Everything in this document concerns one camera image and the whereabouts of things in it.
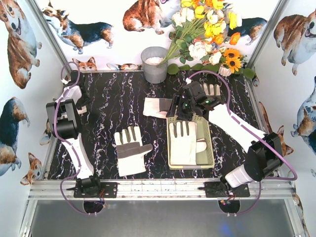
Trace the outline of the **horizontal white grey work glove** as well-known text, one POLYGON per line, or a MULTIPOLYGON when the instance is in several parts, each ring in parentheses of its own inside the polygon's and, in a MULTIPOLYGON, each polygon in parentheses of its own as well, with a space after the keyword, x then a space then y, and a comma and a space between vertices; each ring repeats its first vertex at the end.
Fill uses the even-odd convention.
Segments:
POLYGON ((143 115, 165 119, 171 103, 172 99, 146 97, 144 101, 143 115))

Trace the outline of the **pale green plastic storage basket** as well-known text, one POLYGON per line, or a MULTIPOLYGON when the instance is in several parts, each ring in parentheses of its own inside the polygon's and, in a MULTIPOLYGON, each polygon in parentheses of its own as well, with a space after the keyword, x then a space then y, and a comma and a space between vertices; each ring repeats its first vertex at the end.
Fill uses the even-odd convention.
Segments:
POLYGON ((167 118, 167 153, 170 169, 209 169, 215 166, 208 121, 167 118))

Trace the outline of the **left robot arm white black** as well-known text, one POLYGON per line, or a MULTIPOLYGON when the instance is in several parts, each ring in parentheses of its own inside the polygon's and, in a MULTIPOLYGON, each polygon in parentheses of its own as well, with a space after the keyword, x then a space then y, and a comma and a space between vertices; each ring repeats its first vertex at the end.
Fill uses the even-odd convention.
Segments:
POLYGON ((77 172, 74 197, 96 197, 101 193, 101 183, 88 159, 83 146, 82 124, 76 103, 82 97, 80 79, 76 76, 63 89, 62 95, 46 105, 49 126, 52 135, 65 146, 77 172))

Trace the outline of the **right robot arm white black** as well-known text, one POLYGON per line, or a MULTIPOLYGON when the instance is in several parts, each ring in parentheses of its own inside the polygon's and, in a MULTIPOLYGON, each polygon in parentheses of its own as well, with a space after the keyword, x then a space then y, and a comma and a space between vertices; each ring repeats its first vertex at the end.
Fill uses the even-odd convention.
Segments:
POLYGON ((236 188, 251 182, 260 182, 284 164, 281 139, 278 134, 269 134, 246 123, 224 102, 220 96, 206 94, 206 86, 193 81, 184 86, 183 94, 174 94, 166 104, 166 116, 191 121, 200 116, 218 126, 246 152, 242 165, 224 176, 224 182, 236 188))

